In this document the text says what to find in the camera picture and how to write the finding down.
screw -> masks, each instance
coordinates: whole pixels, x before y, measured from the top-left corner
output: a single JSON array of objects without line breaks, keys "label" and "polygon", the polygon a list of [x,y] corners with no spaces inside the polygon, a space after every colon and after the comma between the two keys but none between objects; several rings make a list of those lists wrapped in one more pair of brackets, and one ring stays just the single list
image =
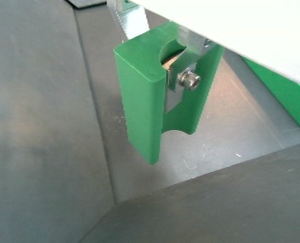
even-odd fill
[{"label": "screw", "polygon": [[205,44],[204,44],[204,46],[205,46],[205,47],[209,47],[210,44],[212,44],[212,42],[213,42],[213,41],[212,41],[210,39],[206,39],[206,40],[205,40]]},{"label": "screw", "polygon": [[200,85],[201,77],[190,70],[186,69],[180,75],[180,85],[193,91]]}]

gray surface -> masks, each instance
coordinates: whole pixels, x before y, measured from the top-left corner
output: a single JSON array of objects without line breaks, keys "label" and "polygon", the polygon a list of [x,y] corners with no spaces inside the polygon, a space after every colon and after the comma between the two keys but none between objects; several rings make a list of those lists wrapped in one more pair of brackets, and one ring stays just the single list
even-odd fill
[{"label": "gray surface", "polygon": [[106,0],[66,0],[75,8],[82,9],[90,6],[105,4]]},{"label": "gray surface", "polygon": [[0,1],[0,242],[78,242],[112,206],[73,8]]},{"label": "gray surface", "polygon": [[300,242],[300,145],[118,204],[83,242]]},{"label": "gray surface", "polygon": [[[239,56],[226,51],[194,135],[162,136],[162,159],[146,164],[126,135],[113,48],[118,31],[106,6],[77,11],[118,201],[300,143],[300,127]],[[164,19],[150,15],[150,26]]]}]

green plastic part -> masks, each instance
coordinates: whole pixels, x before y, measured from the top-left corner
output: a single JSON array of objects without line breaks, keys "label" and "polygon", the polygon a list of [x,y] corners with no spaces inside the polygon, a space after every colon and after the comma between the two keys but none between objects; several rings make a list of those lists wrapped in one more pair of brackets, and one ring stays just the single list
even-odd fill
[{"label": "green plastic part", "polygon": [[247,58],[243,59],[300,125],[300,84]]},{"label": "green plastic part", "polygon": [[160,160],[162,132],[196,131],[224,48],[216,46],[198,61],[202,81],[186,90],[180,104],[165,113],[166,70],[162,61],[184,49],[173,22],[152,29],[114,49],[130,143],[150,164]]}]

white panel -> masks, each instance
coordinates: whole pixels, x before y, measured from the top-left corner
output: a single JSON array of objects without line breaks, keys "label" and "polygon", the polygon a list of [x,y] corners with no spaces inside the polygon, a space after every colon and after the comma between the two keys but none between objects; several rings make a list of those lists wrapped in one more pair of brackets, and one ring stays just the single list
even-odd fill
[{"label": "white panel", "polygon": [[300,83],[300,0],[134,0]]}]

metal nut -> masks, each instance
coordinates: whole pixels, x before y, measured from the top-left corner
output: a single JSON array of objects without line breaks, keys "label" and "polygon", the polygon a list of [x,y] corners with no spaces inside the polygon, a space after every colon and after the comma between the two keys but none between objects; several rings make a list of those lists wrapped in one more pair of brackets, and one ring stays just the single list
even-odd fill
[{"label": "metal nut", "polygon": [[180,75],[180,85],[193,91],[201,82],[201,77],[190,70],[186,69]]}]

